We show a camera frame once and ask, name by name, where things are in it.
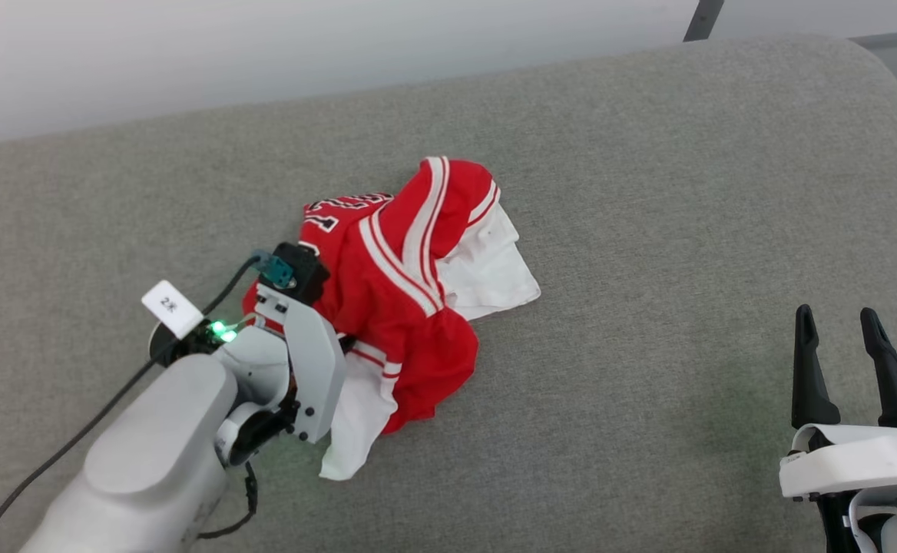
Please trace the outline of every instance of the label tag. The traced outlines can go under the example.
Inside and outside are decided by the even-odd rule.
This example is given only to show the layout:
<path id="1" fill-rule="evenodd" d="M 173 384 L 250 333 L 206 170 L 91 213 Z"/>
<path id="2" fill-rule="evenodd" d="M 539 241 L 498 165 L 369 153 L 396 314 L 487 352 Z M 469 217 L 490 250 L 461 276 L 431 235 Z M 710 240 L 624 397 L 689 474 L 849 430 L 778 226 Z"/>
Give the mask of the label tag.
<path id="1" fill-rule="evenodd" d="M 203 322 L 203 314 L 168 280 L 162 280 L 144 294 L 142 303 L 165 328 L 178 339 L 184 339 L 196 325 Z"/>

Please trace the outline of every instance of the white fabric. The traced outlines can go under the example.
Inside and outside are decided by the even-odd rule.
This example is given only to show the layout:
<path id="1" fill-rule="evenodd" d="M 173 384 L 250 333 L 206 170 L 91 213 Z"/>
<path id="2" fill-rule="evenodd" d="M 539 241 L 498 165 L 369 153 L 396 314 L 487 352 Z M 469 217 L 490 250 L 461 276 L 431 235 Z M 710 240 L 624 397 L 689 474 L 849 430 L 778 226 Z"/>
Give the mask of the white fabric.
<path id="1" fill-rule="evenodd" d="M 348 480 L 367 462 L 371 445 L 397 410 L 393 400 L 397 378 L 384 376 L 384 372 L 381 365 L 354 351 L 346 354 L 346 381 L 333 416 L 333 443 L 323 456 L 319 476 Z"/>
<path id="2" fill-rule="evenodd" d="M 499 203 L 467 228 L 458 246 L 435 262 L 445 305 L 472 321 L 537 299 L 541 288 L 516 249 L 519 237 Z"/>

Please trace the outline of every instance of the black cable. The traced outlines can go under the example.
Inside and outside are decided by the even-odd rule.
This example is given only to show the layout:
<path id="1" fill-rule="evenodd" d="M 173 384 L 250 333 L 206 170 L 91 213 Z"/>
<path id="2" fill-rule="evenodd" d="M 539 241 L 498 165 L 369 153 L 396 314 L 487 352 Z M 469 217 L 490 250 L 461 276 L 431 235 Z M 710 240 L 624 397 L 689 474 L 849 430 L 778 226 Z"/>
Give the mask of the black cable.
<path id="1" fill-rule="evenodd" d="M 243 277 L 244 274 L 247 273 L 247 270 L 260 260 L 260 257 L 254 256 L 248 259 L 247 262 L 244 263 L 244 265 L 240 266 L 240 269 L 238 269 L 237 273 L 235 273 L 232 279 L 230 279 L 230 282 L 227 284 L 227 286 L 223 288 L 223 291 L 221 291 L 220 295 L 217 295 L 217 298 L 214 299 L 214 301 L 210 302 L 209 305 L 206 305 L 206 307 L 203 308 L 203 315 L 209 315 L 210 312 L 212 312 L 213 309 L 217 307 L 217 305 L 220 305 L 220 302 L 224 301 L 224 299 L 227 298 L 227 295 L 230 295 L 230 291 L 233 290 L 235 286 L 237 286 L 237 283 L 239 283 L 241 277 Z M 114 398 L 111 398 L 108 404 L 104 406 L 104 408 L 101 409 L 99 413 L 95 414 L 94 418 L 91 418 L 90 422 L 88 422 L 86 426 L 81 428 L 80 432 L 78 432 L 76 436 L 74 436 L 69 442 L 66 442 L 66 444 L 63 445 L 62 448 L 59 448 L 59 451 L 52 454 L 51 458 L 49 458 L 48 461 L 42 463 L 42 465 L 40 465 L 38 469 L 34 470 L 31 475 L 28 475 L 25 480 L 22 480 L 22 483 L 19 484 L 15 488 L 15 490 L 12 491 L 9 497 L 6 498 L 4 503 L 2 503 L 2 506 L 0 507 L 0 518 L 2 518 L 5 512 L 8 511 L 8 508 L 11 507 L 13 501 L 18 499 L 18 496 L 20 496 L 22 492 L 24 492 L 24 490 L 28 487 L 28 484 L 33 483 L 34 480 L 40 477 L 43 472 L 46 472 L 46 470 L 51 468 L 51 466 L 55 465 L 55 463 L 59 461 L 59 459 L 62 458 L 63 455 L 66 455 L 66 452 L 69 452 L 70 449 L 73 448 L 73 445 L 77 445 L 77 442 L 83 440 L 84 436 L 90 433 L 90 431 L 93 430 L 94 427 L 97 426 L 99 422 L 101 422 L 101 420 L 104 420 L 104 417 L 107 416 L 109 412 L 111 412 L 111 409 L 114 409 L 114 407 L 118 405 L 125 393 L 130 392 L 131 389 L 134 388 L 135 384 L 138 384 L 138 381 L 147 374 L 147 371 L 149 371 L 150 368 L 158 362 L 158 360 L 163 358 L 164 355 L 168 353 L 168 350 L 172 349 L 172 347 L 174 347 L 176 343 L 179 343 L 178 339 L 172 340 L 172 342 L 168 343 L 168 346 L 165 346 L 163 349 L 158 350 L 158 353 L 154 354 L 151 359 L 149 359 L 147 363 L 142 366 L 142 368 L 138 369 L 138 372 L 136 372 L 135 375 L 131 377 L 131 380 L 129 380 L 127 384 L 125 384 L 123 388 L 118 391 L 118 393 L 115 393 Z"/>
<path id="2" fill-rule="evenodd" d="M 244 468 L 247 469 L 247 477 L 244 479 L 244 487 L 247 489 L 247 515 L 244 515 L 244 518 L 239 519 L 236 524 L 227 526 L 219 531 L 201 532 L 197 538 L 216 539 L 234 533 L 235 531 L 239 531 L 241 526 L 247 524 L 251 517 L 254 517 L 258 512 L 258 477 L 254 475 L 254 469 L 251 468 L 251 463 L 245 462 Z"/>

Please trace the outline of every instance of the basketball jersey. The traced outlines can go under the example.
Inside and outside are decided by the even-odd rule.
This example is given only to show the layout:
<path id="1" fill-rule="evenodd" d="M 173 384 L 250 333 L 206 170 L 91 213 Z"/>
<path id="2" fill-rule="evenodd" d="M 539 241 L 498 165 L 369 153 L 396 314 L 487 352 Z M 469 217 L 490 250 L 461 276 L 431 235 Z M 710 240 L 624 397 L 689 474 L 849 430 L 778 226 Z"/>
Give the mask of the basketball jersey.
<path id="1" fill-rule="evenodd" d="M 469 378 L 478 340 L 467 319 L 539 295 L 498 197 L 482 165 L 429 157 L 396 197 L 305 206 L 299 243 L 330 272 L 314 307 L 357 338 L 322 477 L 353 476 L 381 432 L 434 416 Z"/>

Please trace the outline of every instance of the couch cushion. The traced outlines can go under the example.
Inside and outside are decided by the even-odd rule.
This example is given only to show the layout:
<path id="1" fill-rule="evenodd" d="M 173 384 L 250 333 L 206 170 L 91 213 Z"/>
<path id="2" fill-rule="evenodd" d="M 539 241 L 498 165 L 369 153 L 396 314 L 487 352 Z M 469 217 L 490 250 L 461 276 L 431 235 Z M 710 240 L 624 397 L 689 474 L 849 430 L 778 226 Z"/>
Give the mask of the couch cushion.
<path id="1" fill-rule="evenodd" d="M 428 154 L 494 172 L 543 297 L 476 322 L 475 376 L 352 481 L 318 479 L 325 444 L 265 448 L 259 514 L 194 551 L 823 551 L 779 496 L 793 311 L 845 420 L 874 423 L 859 309 L 897 346 L 897 83 L 810 36 L 0 144 L 0 501 L 144 360 L 156 281 L 205 302 L 302 204 L 396 191 Z"/>

